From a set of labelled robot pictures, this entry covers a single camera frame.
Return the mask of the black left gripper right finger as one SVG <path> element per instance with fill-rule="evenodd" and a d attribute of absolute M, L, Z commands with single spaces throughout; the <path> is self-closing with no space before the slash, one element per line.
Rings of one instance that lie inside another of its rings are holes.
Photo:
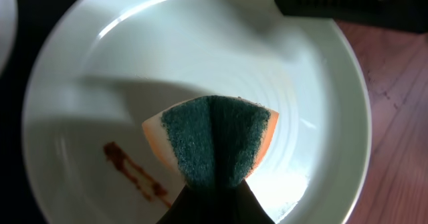
<path fill-rule="evenodd" d="M 274 224 L 246 181 L 217 194 L 215 218 L 218 223 Z"/>

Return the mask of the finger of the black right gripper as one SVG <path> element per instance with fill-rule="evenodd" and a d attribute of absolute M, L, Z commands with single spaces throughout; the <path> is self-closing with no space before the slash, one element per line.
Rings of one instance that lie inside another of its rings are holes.
<path fill-rule="evenodd" d="M 427 0 L 274 0 L 283 15 L 427 33 Z"/>

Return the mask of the yellow green scrub sponge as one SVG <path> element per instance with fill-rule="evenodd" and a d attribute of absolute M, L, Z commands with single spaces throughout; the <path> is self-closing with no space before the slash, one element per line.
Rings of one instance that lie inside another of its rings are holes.
<path fill-rule="evenodd" d="M 202 96 L 142 123 L 153 154 L 198 191 L 232 189 L 261 164 L 279 114 L 243 98 Z"/>

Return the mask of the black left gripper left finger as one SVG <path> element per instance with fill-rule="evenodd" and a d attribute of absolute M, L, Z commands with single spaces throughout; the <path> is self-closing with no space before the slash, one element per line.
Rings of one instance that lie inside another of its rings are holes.
<path fill-rule="evenodd" d="M 156 224 L 202 224 L 208 222 L 213 210 L 213 199 L 185 186 L 171 208 Z"/>

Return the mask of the mint green plate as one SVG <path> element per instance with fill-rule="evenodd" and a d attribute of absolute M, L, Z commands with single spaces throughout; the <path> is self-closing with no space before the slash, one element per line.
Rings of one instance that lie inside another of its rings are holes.
<path fill-rule="evenodd" d="M 174 200 L 183 181 L 151 152 L 142 123 L 204 95 L 279 113 L 248 185 L 276 223 L 345 223 L 371 147 L 361 68 L 337 24 L 284 17 L 274 0 L 77 0 L 46 39 L 23 108 L 23 155 L 48 223 L 155 223 L 106 159 L 116 142 Z"/>
<path fill-rule="evenodd" d="M 1 73 L 3 73 L 15 43 L 18 22 L 18 6 L 17 0 L 0 1 L 0 64 Z"/>

